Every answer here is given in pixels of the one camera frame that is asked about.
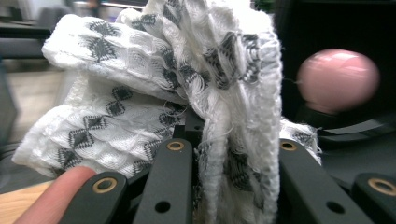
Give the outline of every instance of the knit fabric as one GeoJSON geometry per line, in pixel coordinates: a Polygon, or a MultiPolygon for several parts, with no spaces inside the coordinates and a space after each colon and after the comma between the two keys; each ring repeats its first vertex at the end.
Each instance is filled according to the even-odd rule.
{"type": "MultiPolygon", "coordinates": [[[[205,121],[196,148],[197,223],[273,223],[279,193],[280,45],[249,1],[150,0],[116,23],[67,15],[43,47],[79,72],[64,105],[26,134],[13,160],[56,176],[86,165],[133,176],[190,105],[205,121]]],[[[316,155],[314,130],[300,142],[316,155]]]]}

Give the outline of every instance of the black geometric pattern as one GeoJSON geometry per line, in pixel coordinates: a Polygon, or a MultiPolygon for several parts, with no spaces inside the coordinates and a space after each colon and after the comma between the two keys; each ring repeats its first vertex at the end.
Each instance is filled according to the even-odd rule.
{"type": "Polygon", "coordinates": [[[180,23],[180,5],[177,0],[168,0],[163,6],[163,16],[177,27],[180,23]]]}
{"type": "Polygon", "coordinates": [[[136,19],[131,21],[131,27],[146,32],[145,26],[153,26],[155,21],[157,20],[157,15],[147,14],[140,17],[140,19],[136,19]]]}
{"type": "Polygon", "coordinates": [[[219,53],[225,56],[231,64],[235,64],[235,41],[235,33],[228,32],[219,45],[219,53]]]}
{"type": "Polygon", "coordinates": [[[91,147],[94,141],[88,129],[74,130],[69,133],[69,145],[73,149],[91,147]]]}
{"type": "Polygon", "coordinates": [[[218,89],[228,90],[232,82],[234,82],[234,78],[227,77],[227,75],[224,73],[224,70],[221,67],[219,61],[218,51],[215,49],[210,49],[204,55],[204,59],[215,70],[216,86],[218,87],[218,89]]]}
{"type": "Polygon", "coordinates": [[[162,51],[163,59],[169,68],[176,69],[176,59],[174,52],[171,49],[165,49],[162,51]]]}
{"type": "Polygon", "coordinates": [[[125,107],[120,101],[113,101],[106,105],[107,113],[110,116],[118,116],[125,113],[125,107]]]}
{"type": "Polygon", "coordinates": [[[96,59],[96,62],[117,58],[114,46],[106,41],[105,37],[118,36],[120,29],[105,21],[91,21],[88,27],[100,35],[99,38],[87,37],[85,40],[88,49],[91,51],[91,56],[96,59]]]}
{"type": "Polygon", "coordinates": [[[93,145],[94,140],[89,130],[98,130],[107,127],[105,116],[85,116],[82,120],[84,122],[84,128],[69,133],[68,143],[70,148],[58,149],[57,161],[61,164],[62,170],[54,170],[56,175],[60,175],[62,171],[75,167],[82,162],[82,158],[76,153],[76,150],[93,145]]]}
{"type": "Polygon", "coordinates": [[[118,36],[120,34],[120,29],[118,27],[105,21],[91,21],[89,23],[89,28],[102,36],[118,36]]]}
{"type": "Polygon", "coordinates": [[[300,143],[303,146],[312,146],[314,144],[315,137],[306,133],[293,133],[292,134],[292,139],[294,139],[296,142],[300,143]]]}
{"type": "Polygon", "coordinates": [[[167,128],[175,127],[175,125],[180,123],[180,117],[178,117],[177,113],[174,111],[162,113],[159,120],[160,123],[167,128]]]}
{"type": "Polygon", "coordinates": [[[157,149],[161,142],[161,140],[154,140],[152,142],[146,143],[143,146],[143,150],[145,151],[149,161],[152,161],[155,155],[157,155],[157,149]]]}
{"type": "Polygon", "coordinates": [[[132,168],[132,175],[135,175],[142,171],[145,168],[148,168],[151,166],[151,161],[136,161],[134,162],[133,168],[132,168]]]}
{"type": "Polygon", "coordinates": [[[183,79],[187,84],[191,84],[196,78],[200,77],[203,79],[205,87],[207,87],[207,83],[210,81],[210,76],[208,75],[208,73],[199,74],[187,64],[181,65],[179,72],[183,76],[183,79]]]}
{"type": "Polygon", "coordinates": [[[250,177],[253,171],[248,166],[248,155],[228,151],[228,177],[233,185],[243,191],[252,191],[250,177]]]}
{"type": "Polygon", "coordinates": [[[83,120],[85,127],[89,130],[98,130],[107,127],[107,122],[103,116],[86,116],[83,120]]]}
{"type": "Polygon", "coordinates": [[[64,170],[77,166],[81,161],[82,158],[73,149],[61,148],[58,150],[58,162],[64,170]]]}
{"type": "Polygon", "coordinates": [[[126,87],[115,87],[112,94],[116,101],[110,102],[106,105],[106,111],[110,116],[118,116],[125,113],[125,106],[120,102],[130,99],[134,94],[126,87]]]}
{"type": "Polygon", "coordinates": [[[155,14],[143,15],[141,20],[142,20],[143,25],[153,26],[155,24],[155,21],[157,20],[157,15],[155,15],[155,14]]]}
{"type": "Polygon", "coordinates": [[[172,108],[175,112],[183,112],[186,109],[185,105],[175,104],[172,102],[166,103],[169,108],[172,108]]]}
{"type": "Polygon", "coordinates": [[[113,45],[103,37],[87,38],[86,42],[88,49],[91,51],[91,56],[96,59],[97,63],[117,58],[113,45]]]}
{"type": "MultiPolygon", "coordinates": [[[[257,35],[243,35],[242,36],[242,45],[244,46],[244,49],[250,53],[252,52],[258,52],[259,47],[258,47],[258,41],[259,37],[257,35]]],[[[247,68],[245,74],[242,74],[242,76],[239,79],[244,80],[245,82],[248,83],[253,83],[258,80],[258,74],[260,73],[260,66],[258,65],[259,58],[257,55],[251,55],[250,59],[253,59],[252,61],[248,61],[247,68]]]]}
{"type": "Polygon", "coordinates": [[[174,72],[163,69],[163,77],[168,82],[169,87],[172,88],[173,90],[180,87],[180,83],[178,83],[177,76],[174,72]]]}
{"type": "Polygon", "coordinates": [[[112,94],[118,101],[128,100],[134,95],[127,87],[116,87],[112,90],[112,94]]]}

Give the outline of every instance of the wooden table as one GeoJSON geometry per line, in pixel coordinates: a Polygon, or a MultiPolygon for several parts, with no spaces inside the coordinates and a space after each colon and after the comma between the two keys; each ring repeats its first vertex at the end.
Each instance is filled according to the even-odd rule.
{"type": "Polygon", "coordinates": [[[27,189],[0,194],[0,223],[13,223],[50,184],[51,181],[27,189]]]}

